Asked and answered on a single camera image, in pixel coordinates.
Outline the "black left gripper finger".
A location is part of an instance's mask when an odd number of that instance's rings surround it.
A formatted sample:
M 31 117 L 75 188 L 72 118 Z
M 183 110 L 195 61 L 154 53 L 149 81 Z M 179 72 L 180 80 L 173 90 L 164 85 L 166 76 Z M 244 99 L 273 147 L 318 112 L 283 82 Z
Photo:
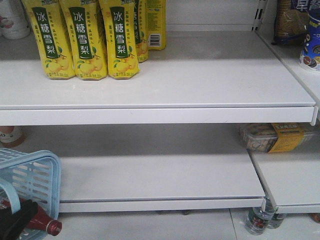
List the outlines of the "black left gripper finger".
M 12 213 L 11 204 L 3 199 L 0 206 L 0 239 L 17 240 L 32 218 L 38 213 L 38 204 L 32 200 L 21 203 L 21 209 Z

